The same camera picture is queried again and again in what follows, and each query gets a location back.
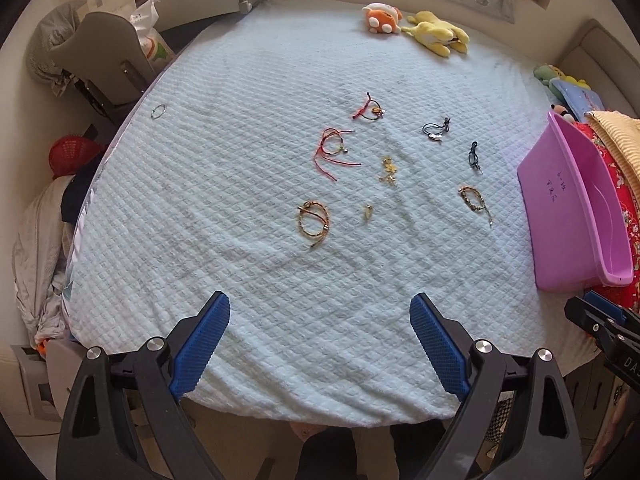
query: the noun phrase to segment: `pink plastic bin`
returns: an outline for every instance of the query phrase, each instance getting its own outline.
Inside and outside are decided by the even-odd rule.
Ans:
[[[631,283],[633,264],[616,188],[598,149],[556,113],[518,167],[536,285],[569,292]]]

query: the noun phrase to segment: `person's foot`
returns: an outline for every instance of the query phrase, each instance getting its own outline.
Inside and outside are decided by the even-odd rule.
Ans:
[[[302,442],[306,442],[312,436],[322,433],[328,428],[328,426],[322,426],[321,424],[305,424],[304,422],[290,422],[289,425],[293,433],[295,433]]]

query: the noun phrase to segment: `person's leg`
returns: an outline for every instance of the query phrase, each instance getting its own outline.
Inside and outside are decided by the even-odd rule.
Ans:
[[[396,424],[391,427],[394,440],[399,480],[414,480],[435,451],[445,429],[442,421],[434,419],[420,424]],[[472,477],[482,470],[477,464],[471,469]]]
[[[295,480],[356,480],[357,470],[351,430],[328,428],[305,441]]]

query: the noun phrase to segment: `orange plush toy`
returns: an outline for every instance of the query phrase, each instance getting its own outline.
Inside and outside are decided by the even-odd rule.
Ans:
[[[387,4],[369,4],[363,7],[362,10],[370,32],[374,34],[377,32],[400,34],[398,23],[402,20],[402,13],[395,7]]]

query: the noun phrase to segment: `red patterned fabric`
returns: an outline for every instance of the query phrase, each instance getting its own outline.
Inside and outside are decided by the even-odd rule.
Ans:
[[[634,263],[634,280],[627,286],[595,286],[595,290],[609,301],[624,308],[628,308],[638,314],[640,298],[640,226],[638,224],[638,203],[636,202],[631,188],[626,183],[624,175],[616,164],[615,160],[605,147],[604,143],[597,136],[596,132],[588,124],[575,123],[575,126],[593,142],[604,162],[609,168],[609,174],[616,186],[618,200],[622,208],[622,215],[625,219],[626,232],[631,245],[631,258]]]

